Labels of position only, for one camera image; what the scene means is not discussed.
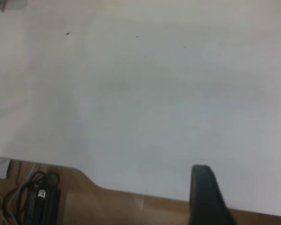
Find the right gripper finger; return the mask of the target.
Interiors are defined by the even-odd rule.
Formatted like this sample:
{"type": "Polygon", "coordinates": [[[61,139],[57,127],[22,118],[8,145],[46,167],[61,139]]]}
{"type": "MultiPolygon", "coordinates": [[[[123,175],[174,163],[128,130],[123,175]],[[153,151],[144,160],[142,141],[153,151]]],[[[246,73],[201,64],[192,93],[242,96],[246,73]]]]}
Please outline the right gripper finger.
{"type": "Polygon", "coordinates": [[[235,225],[212,169],[193,165],[190,188],[190,225],[235,225]]]}

